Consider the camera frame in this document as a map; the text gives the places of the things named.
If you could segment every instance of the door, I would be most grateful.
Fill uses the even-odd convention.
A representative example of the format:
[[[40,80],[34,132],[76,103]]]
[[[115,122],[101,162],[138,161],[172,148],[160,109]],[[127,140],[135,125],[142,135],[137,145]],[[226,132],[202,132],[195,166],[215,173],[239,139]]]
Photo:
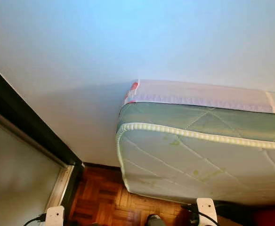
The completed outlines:
[[[61,169],[0,126],[0,226],[21,226],[43,213]]]

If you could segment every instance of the dark wooden trim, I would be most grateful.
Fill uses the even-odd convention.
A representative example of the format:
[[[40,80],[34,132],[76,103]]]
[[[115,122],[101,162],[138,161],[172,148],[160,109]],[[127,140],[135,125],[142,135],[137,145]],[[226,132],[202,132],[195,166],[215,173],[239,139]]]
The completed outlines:
[[[97,167],[97,168],[103,168],[103,169],[108,169],[108,170],[117,170],[121,171],[120,167],[117,166],[106,166],[106,165],[101,165],[101,164],[94,164],[90,162],[84,162],[85,166],[91,166],[91,167]]]
[[[0,114],[66,164],[82,161],[0,75]]]
[[[64,206],[64,220],[68,220],[71,212],[73,200],[75,198],[77,189],[79,187],[79,182],[82,178],[84,167],[82,165],[77,165],[74,167],[71,178],[68,182],[65,194],[63,196],[61,205]]]

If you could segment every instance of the mattress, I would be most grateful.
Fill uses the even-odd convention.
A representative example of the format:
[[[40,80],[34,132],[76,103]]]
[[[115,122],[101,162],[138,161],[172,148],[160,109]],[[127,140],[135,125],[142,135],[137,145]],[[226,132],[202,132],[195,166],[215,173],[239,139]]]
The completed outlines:
[[[138,81],[125,97],[116,142],[128,191],[185,203],[275,204],[275,94],[258,91],[256,102],[237,95],[253,90],[174,85]],[[183,103],[189,99],[197,105]]]

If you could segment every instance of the power cord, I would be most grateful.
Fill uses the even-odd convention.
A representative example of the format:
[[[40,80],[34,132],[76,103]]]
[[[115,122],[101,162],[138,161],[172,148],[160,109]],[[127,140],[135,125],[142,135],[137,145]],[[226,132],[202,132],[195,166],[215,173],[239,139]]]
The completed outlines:
[[[182,208],[188,210],[188,211],[191,211],[193,213],[196,213],[196,214],[199,214],[199,215],[202,215],[204,216],[205,218],[209,219],[210,221],[212,221],[216,226],[220,226],[219,223],[217,223],[213,218],[209,217],[208,215],[204,214],[204,213],[201,213],[199,212],[198,210],[196,210],[192,205],[182,205],[181,206]]]
[[[38,217],[36,217],[36,218],[34,218],[34,219],[31,219],[31,220],[29,220],[28,222],[26,222],[26,223],[24,224],[24,226],[27,226],[29,223],[31,223],[31,222],[33,222],[33,221],[35,221],[35,220],[37,220],[38,222],[44,222],[44,221],[45,221],[46,215],[47,215],[46,213],[40,214]]]

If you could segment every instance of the black cable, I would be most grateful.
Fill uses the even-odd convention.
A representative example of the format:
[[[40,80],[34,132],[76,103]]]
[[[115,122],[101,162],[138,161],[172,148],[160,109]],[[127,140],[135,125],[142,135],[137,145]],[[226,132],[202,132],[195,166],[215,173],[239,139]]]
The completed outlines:
[[[217,223],[217,221],[215,221],[213,218],[210,218],[208,215],[204,214],[204,213],[201,213],[199,211],[196,211],[196,210],[191,210],[193,213],[196,213],[196,214],[199,214],[199,215],[202,215],[204,216],[205,218],[209,219],[210,221],[212,221],[214,224],[216,224],[216,226],[220,226],[220,224]]]
[[[202,215],[204,216],[205,218],[209,219],[210,221],[212,221],[214,224],[216,224],[216,226],[220,226],[220,224],[217,223],[217,221],[215,221],[214,219],[210,218],[208,215],[204,214],[204,213],[201,213],[198,211],[197,209],[197,205],[196,204],[192,204],[192,205],[181,205],[182,208],[188,210],[188,211],[191,211],[195,214],[199,214],[199,215]]]
[[[35,220],[37,220],[37,221],[39,221],[39,222],[44,222],[44,221],[45,221],[46,215],[47,215],[46,213],[40,214],[38,217],[36,217],[36,218],[34,218],[34,219],[29,220],[28,222],[26,222],[26,223],[24,224],[24,226],[27,226],[29,223],[31,223],[31,222],[33,222],[33,221],[35,221]]]
[[[35,221],[35,220],[38,220],[39,219],[39,217],[38,218],[34,218],[34,219],[32,219],[32,220],[29,220],[28,222],[26,222],[25,224],[24,224],[24,226],[27,226],[29,223],[31,223],[31,222],[33,222],[33,221]]]

